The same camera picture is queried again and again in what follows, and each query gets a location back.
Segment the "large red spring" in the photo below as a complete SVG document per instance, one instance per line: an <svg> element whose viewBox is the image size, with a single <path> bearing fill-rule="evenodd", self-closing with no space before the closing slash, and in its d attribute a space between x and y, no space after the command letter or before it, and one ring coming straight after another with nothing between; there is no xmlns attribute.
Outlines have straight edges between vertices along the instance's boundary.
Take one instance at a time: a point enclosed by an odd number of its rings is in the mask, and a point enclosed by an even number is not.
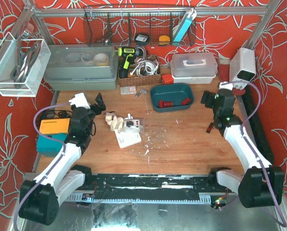
<svg viewBox="0 0 287 231"><path fill-rule="evenodd" d="M159 108L169 108L169 107L173 107L174 103L173 101L159 101Z"/></svg>

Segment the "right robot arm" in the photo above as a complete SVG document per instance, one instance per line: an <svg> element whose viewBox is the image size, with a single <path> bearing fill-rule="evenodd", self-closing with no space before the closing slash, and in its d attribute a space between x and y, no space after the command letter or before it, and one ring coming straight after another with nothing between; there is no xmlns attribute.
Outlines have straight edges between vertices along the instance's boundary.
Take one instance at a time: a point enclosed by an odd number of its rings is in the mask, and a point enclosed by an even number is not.
<svg viewBox="0 0 287 231"><path fill-rule="evenodd" d="M284 172L273 166L254 145L241 119L234 114L235 97L229 89L217 93L204 91L201 104L213 111L213 124L231 145L239 158L244 176L230 169L216 172L217 183L238 194L245 208L280 205L282 202Z"/></svg>

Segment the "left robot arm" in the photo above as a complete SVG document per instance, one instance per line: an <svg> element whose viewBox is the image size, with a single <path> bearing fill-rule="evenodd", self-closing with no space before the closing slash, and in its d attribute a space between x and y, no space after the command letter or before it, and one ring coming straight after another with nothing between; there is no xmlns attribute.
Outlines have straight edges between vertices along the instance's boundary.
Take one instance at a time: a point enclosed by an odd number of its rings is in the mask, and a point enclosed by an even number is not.
<svg viewBox="0 0 287 231"><path fill-rule="evenodd" d="M102 94L90 104L84 93L75 94L68 104L72 109L68 134L52 162L33 180L25 180L20 188L19 205L13 217L50 225L57 217L61 204L77 188L90 183L91 169L75 166L91 142L94 118L106 110Z"/></svg>

